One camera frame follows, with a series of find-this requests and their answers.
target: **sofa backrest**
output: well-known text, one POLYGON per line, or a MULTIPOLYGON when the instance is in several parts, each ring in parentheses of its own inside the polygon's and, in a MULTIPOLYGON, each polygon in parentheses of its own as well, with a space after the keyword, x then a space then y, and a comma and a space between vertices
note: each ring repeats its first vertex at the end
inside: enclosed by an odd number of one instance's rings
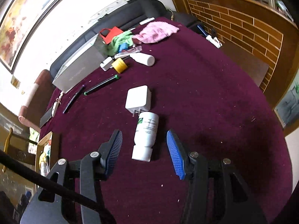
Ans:
POLYGON ((99 33, 104 28, 114 26, 126 31, 134 28, 147 18, 158 18, 166 14, 167 10, 163 3, 158 0, 130 0, 127 4, 116 9, 112 13, 99 19, 90 29, 84 32, 72 43, 51 65, 50 73, 54 79, 64 62, 75 53, 84 43, 99 33))

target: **black sofa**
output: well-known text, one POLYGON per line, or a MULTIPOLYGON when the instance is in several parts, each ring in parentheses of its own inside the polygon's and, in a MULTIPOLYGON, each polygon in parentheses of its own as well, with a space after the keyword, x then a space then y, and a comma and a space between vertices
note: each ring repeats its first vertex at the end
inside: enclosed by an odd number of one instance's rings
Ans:
MULTIPOLYGON (((174 12, 174 21, 182 23, 188 28, 195 28, 198 19, 189 14, 174 12)), ((141 21, 147 18, 165 17, 171 19, 172 12, 167 10, 162 2, 158 0, 130 0, 124 6, 116 9, 85 31, 74 41, 51 65, 50 74, 55 78, 59 69, 67 59, 75 53, 84 43, 99 33, 101 29, 113 28, 114 26, 126 31, 136 27, 141 21)))

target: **maroon tablecloth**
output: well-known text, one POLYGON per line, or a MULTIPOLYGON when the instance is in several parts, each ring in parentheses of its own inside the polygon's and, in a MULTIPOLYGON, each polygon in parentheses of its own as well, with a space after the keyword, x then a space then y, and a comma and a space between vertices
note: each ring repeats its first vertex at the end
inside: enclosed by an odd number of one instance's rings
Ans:
MULTIPOLYGON (((283 132, 266 99, 251 78, 221 50, 187 29, 143 52, 156 58, 153 67, 128 59, 121 79, 89 95, 81 95, 67 114, 70 98, 116 74, 95 70, 62 98, 56 116, 41 129, 62 134, 60 157, 83 158, 123 132, 123 146, 113 175, 102 182, 106 207, 118 223, 176 224, 186 198, 187 183, 175 175, 166 132, 174 129, 190 150, 207 158, 229 158, 239 169, 268 221, 292 191, 292 167, 283 132), (137 117, 125 109, 127 91, 147 85, 152 109, 160 116, 151 162, 131 159, 137 117)), ((59 96, 55 90, 51 104, 59 96)))

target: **red bag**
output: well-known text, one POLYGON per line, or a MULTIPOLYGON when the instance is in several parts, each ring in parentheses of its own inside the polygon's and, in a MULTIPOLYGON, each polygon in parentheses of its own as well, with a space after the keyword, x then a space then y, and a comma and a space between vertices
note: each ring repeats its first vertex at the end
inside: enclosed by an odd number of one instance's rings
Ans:
POLYGON ((112 41, 113 37, 120 35, 121 33, 123 33, 121 29, 119 29, 118 27, 113 27, 112 29, 102 29, 99 32, 99 35, 103 38, 106 44, 109 44, 112 41), (107 34, 106 37, 101 34, 105 30, 109 30, 109 33, 107 34))

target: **green cloth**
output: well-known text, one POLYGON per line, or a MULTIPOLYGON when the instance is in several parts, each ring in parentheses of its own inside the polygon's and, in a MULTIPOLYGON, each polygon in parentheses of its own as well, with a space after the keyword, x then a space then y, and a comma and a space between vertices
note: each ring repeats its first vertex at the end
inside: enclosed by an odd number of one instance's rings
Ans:
POLYGON ((118 53, 119 46, 123 43, 128 43, 129 46, 133 45, 133 33, 131 31, 125 31, 118 36, 113 37, 110 44, 108 44, 108 55, 114 56, 118 53))

